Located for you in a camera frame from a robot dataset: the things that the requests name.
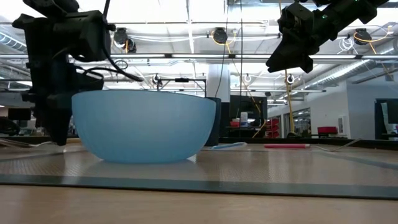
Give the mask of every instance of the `plastic bowl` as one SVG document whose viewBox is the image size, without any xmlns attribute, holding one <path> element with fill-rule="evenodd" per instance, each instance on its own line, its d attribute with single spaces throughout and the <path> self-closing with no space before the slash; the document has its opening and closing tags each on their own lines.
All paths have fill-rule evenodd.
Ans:
<svg viewBox="0 0 398 224">
<path fill-rule="evenodd" d="M 216 103 L 178 93 L 106 90 L 74 95 L 72 110 L 83 145 L 97 157 L 165 163 L 187 159 L 205 145 Z"/>
</svg>

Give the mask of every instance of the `monitor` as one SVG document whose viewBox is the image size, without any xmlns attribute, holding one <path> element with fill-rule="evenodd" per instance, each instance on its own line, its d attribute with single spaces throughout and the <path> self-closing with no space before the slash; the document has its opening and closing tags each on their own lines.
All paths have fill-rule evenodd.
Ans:
<svg viewBox="0 0 398 224">
<path fill-rule="evenodd" d="M 29 108 L 9 108 L 8 119 L 13 121 L 30 121 L 32 112 Z"/>
<path fill-rule="evenodd" d="M 268 118 L 268 107 L 267 107 L 267 97 L 258 97 L 254 96 L 254 100 L 256 101 L 260 110 L 262 110 L 262 115 L 264 119 Z M 230 118 L 238 118 L 240 117 L 240 112 L 248 112 L 248 118 L 257 119 L 261 118 L 259 111 L 256 105 L 253 103 L 250 96 L 236 96 L 231 95 L 231 101 L 229 105 L 229 117 Z"/>
</svg>

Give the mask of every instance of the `mesh mat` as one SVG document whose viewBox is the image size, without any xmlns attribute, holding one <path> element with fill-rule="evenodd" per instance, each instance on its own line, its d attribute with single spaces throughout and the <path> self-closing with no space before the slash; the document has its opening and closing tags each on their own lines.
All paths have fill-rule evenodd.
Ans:
<svg viewBox="0 0 398 224">
<path fill-rule="evenodd" d="M 0 183 L 398 198 L 394 151 L 265 150 L 249 145 L 234 151 L 202 151 L 186 161 L 158 165 L 112 164 L 81 146 L 66 151 L 0 160 Z"/>
</svg>

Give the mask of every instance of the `fluorescent light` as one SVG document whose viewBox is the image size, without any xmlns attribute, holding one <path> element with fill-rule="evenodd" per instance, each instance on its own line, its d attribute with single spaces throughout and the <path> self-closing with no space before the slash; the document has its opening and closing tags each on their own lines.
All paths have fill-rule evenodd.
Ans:
<svg viewBox="0 0 398 224">
<path fill-rule="evenodd" d="M 7 91 L 28 91 L 29 89 L 20 89 L 20 88 L 15 88 L 15 89 L 7 89 Z"/>
<path fill-rule="evenodd" d="M 244 55 L 236 55 L 236 58 L 261 58 L 261 59 L 269 59 L 271 57 L 270 54 L 244 54 Z"/>
<path fill-rule="evenodd" d="M 164 54 L 112 54 L 111 58 L 164 58 Z"/>
<path fill-rule="evenodd" d="M 311 55 L 312 59 L 354 59 L 356 55 Z"/>
<path fill-rule="evenodd" d="M 269 103 L 268 106 L 286 106 L 284 103 Z"/>
<path fill-rule="evenodd" d="M 228 58 L 228 54 L 172 54 L 172 58 Z"/>
<path fill-rule="evenodd" d="M 22 84 L 22 85 L 32 86 L 32 82 L 31 81 L 19 81 L 17 83 Z"/>
<path fill-rule="evenodd" d="M 268 102 L 286 102 L 286 100 L 267 100 Z"/>
<path fill-rule="evenodd" d="M 398 59 L 397 55 L 364 55 L 362 59 Z"/>
<path fill-rule="evenodd" d="M 294 90 L 292 95 L 297 93 L 325 93 L 326 90 Z"/>
</svg>

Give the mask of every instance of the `black cable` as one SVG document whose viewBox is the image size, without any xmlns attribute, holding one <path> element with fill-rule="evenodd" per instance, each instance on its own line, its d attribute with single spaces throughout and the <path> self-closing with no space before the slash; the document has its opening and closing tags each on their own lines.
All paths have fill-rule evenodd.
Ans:
<svg viewBox="0 0 398 224">
<path fill-rule="evenodd" d="M 228 31 L 228 13 L 229 13 L 229 1 L 226 2 L 226 24 L 225 24 L 225 32 L 227 33 Z M 220 89 L 221 81 L 223 79 L 223 69 L 224 69 L 224 59 L 225 59 L 225 48 L 226 48 L 226 40 L 224 43 L 224 51 L 223 51 L 223 62 L 221 66 L 221 75 L 220 75 L 220 81 L 218 82 L 218 87 L 216 91 L 215 98 L 217 98 L 218 90 Z"/>
<path fill-rule="evenodd" d="M 116 60 L 115 64 L 118 65 L 121 70 L 126 70 L 129 67 L 129 64 L 125 60 Z"/>
<path fill-rule="evenodd" d="M 104 52 L 104 54 L 105 54 L 105 57 L 108 59 L 108 61 L 111 63 L 111 65 L 116 69 L 116 73 L 118 73 L 118 74 L 121 74 L 121 75 L 124 75 L 125 77 L 128 77 L 128 78 L 130 78 L 131 80 L 134 80 L 134 81 L 137 81 L 137 82 L 142 82 L 142 81 L 144 81 L 144 79 L 143 78 L 139 78 L 139 77 L 137 77 L 137 76 L 135 76 L 135 75 L 132 75 L 132 74 L 130 74 L 130 73 L 127 73 L 127 72 L 125 72 L 125 71 L 123 71 L 121 68 L 119 68 L 119 66 L 118 65 L 116 65 L 116 63 L 113 61 L 113 59 L 111 58 L 111 55 L 108 53 L 108 51 L 106 50 L 106 46 L 105 46 L 105 43 L 103 43 L 103 52 Z"/>
<path fill-rule="evenodd" d="M 242 13 L 242 0 L 241 0 L 241 89 L 239 96 L 239 110 L 242 113 L 242 75 L 243 75 L 243 13 Z"/>
<path fill-rule="evenodd" d="M 109 11 L 109 5 L 110 5 L 110 4 L 111 4 L 111 0 L 106 0 L 106 2 L 105 2 L 105 8 L 104 8 L 104 13 L 103 13 L 105 19 L 106 19 L 107 16 L 108 16 L 108 11 Z"/>
<path fill-rule="evenodd" d="M 87 75 L 87 73 L 90 73 L 90 74 L 98 75 L 102 78 L 104 78 L 104 76 L 101 73 L 94 72 L 94 71 L 101 70 L 101 71 L 116 72 L 116 73 L 118 72 L 115 69 L 105 68 L 105 67 L 95 67 L 95 68 L 89 68 L 89 69 L 83 69 L 83 70 L 84 70 L 83 75 Z"/>
</svg>

